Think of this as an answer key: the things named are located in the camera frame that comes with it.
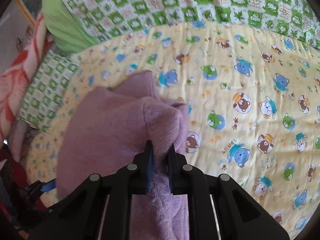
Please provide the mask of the yellow bear print bedsheet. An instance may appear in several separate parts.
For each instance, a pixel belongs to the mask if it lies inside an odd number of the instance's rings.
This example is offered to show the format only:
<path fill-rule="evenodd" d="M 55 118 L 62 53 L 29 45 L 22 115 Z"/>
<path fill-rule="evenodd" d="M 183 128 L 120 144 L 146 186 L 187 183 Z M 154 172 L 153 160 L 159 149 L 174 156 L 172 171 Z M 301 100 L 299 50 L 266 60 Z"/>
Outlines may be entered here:
<path fill-rule="evenodd" d="M 244 25 L 181 23 L 116 37 L 73 56 L 47 132 L 27 159 L 30 182 L 56 177 L 76 108 L 95 87 L 149 70 L 160 95 L 188 107 L 191 165 L 226 172 L 296 238 L 319 205 L 319 50 Z"/>

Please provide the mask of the green checkered pillow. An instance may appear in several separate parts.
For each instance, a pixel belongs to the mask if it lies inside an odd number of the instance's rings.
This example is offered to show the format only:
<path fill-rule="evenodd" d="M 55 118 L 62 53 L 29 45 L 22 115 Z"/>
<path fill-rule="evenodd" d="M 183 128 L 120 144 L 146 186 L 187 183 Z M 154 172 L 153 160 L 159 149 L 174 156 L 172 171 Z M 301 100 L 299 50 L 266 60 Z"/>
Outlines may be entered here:
<path fill-rule="evenodd" d="M 66 56 L 48 51 L 26 91 L 17 120 L 45 132 L 79 66 Z"/>

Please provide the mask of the green checkered quilt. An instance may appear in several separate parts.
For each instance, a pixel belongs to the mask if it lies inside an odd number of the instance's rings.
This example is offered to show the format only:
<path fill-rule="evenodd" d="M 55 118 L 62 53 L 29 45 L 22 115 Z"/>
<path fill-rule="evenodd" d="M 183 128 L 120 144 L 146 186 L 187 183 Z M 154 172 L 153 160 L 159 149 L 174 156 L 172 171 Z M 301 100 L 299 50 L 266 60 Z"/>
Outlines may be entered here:
<path fill-rule="evenodd" d="M 46 27 L 66 54 L 158 25 L 245 24 L 319 48 L 319 20 L 306 0 L 43 0 Z"/>

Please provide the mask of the purple knit sweater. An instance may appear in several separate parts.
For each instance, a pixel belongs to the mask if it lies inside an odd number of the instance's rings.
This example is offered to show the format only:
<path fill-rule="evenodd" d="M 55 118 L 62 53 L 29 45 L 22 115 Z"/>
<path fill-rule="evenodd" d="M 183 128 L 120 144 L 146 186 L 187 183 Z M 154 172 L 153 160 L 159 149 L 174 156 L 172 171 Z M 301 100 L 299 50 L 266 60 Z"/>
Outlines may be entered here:
<path fill-rule="evenodd" d="M 112 90 L 97 87 L 76 108 L 57 159 L 57 196 L 66 198 L 89 175 L 108 176 L 153 144 L 151 190 L 134 195 L 131 239 L 188 239 L 186 196 L 170 193 L 165 157 L 184 153 L 188 106 L 159 96 L 152 72 L 129 76 Z"/>

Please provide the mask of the red white patterned blanket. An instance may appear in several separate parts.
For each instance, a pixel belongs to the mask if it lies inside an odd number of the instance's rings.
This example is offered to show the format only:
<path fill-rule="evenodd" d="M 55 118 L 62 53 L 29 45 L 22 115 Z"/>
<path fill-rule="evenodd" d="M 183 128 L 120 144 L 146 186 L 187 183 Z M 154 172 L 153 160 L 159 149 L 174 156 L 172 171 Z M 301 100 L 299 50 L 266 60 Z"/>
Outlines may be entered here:
<path fill-rule="evenodd" d="M 1 74 L 1 144 L 7 139 L 16 120 L 21 101 L 44 55 L 53 44 L 44 15 L 38 14 L 31 42 Z"/>

